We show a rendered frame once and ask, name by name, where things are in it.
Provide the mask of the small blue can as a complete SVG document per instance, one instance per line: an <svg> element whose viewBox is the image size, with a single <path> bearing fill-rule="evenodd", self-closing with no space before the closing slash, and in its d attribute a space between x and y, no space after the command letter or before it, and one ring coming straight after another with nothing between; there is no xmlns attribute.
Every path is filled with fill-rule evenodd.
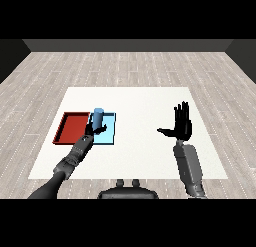
<svg viewBox="0 0 256 247"><path fill-rule="evenodd" d="M94 130L102 127L104 110L102 108L95 108L93 113L93 124Z"/></svg>

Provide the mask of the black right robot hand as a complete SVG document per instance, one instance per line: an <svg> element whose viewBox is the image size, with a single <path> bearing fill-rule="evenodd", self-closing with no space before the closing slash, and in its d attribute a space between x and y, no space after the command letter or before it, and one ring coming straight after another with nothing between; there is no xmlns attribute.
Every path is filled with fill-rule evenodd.
<svg viewBox="0 0 256 247"><path fill-rule="evenodd" d="M188 141L192 136L192 122L189 118L189 104L187 102L182 102L174 107L174 120L173 129L158 128L157 131L167 137Z"/></svg>

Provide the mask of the dark grey robot body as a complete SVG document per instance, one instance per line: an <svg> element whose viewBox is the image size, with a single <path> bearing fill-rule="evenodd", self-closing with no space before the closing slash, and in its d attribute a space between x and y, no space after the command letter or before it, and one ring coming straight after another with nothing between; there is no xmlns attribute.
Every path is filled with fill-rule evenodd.
<svg viewBox="0 0 256 247"><path fill-rule="evenodd" d="M101 191L98 199L158 199L158 195L155 191L142 188L138 179L132 180L131 187L125 187L124 180L118 179L116 186Z"/></svg>

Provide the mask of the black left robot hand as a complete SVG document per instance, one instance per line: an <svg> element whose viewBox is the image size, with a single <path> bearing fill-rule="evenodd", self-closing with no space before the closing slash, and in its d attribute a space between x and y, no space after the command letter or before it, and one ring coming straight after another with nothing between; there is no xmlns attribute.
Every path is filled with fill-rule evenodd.
<svg viewBox="0 0 256 247"><path fill-rule="evenodd" d="M107 129L107 126L104 125L103 127L100 127L100 128L97 128L97 129L93 129L92 127L93 125L93 122L90 121L87 125L86 125L86 128L85 128L85 135L99 135L100 133L102 132L105 132L106 129Z"/></svg>

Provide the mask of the shallow light blue open box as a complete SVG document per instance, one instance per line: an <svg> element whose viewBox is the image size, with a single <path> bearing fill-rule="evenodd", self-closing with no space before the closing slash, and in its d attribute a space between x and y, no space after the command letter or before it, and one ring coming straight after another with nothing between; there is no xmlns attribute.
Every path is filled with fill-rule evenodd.
<svg viewBox="0 0 256 247"><path fill-rule="evenodd" d="M115 138L115 122L116 114L112 112L106 112L103 115L102 126L106 125L107 129L105 132L99 135L94 135L95 145L113 145Z"/></svg>

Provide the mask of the shallow red open box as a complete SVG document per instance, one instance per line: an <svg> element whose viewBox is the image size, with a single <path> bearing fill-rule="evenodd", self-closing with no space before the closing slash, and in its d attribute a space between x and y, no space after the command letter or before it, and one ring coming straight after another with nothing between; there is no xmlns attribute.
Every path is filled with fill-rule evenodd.
<svg viewBox="0 0 256 247"><path fill-rule="evenodd" d="M74 145L84 134L89 115L89 112L65 112L52 143Z"/></svg>

